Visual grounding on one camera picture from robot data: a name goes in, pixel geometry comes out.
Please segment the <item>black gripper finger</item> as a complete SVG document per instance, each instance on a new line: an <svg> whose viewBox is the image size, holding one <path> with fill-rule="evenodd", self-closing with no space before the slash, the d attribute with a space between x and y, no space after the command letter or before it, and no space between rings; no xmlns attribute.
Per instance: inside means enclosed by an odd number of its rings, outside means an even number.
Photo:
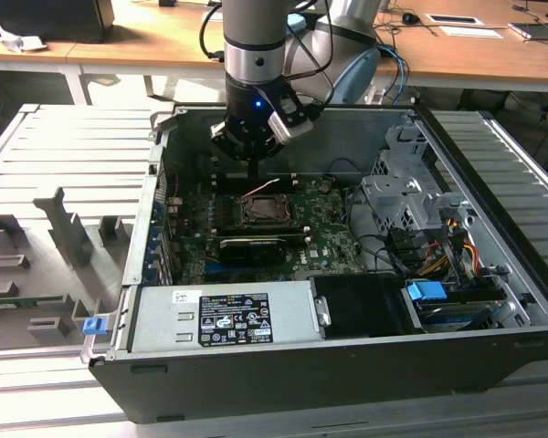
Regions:
<svg viewBox="0 0 548 438"><path fill-rule="evenodd" d="M257 181L260 178L260 164L266 160L273 158L276 154L283 149L282 144L275 144L271 147L264 146L260 151L257 151L254 155L254 180Z"/></svg>
<svg viewBox="0 0 548 438"><path fill-rule="evenodd" d="M245 162L249 180L255 179L253 137L243 120L224 120L212 125L210 137L215 146L229 158L238 162Z"/></svg>

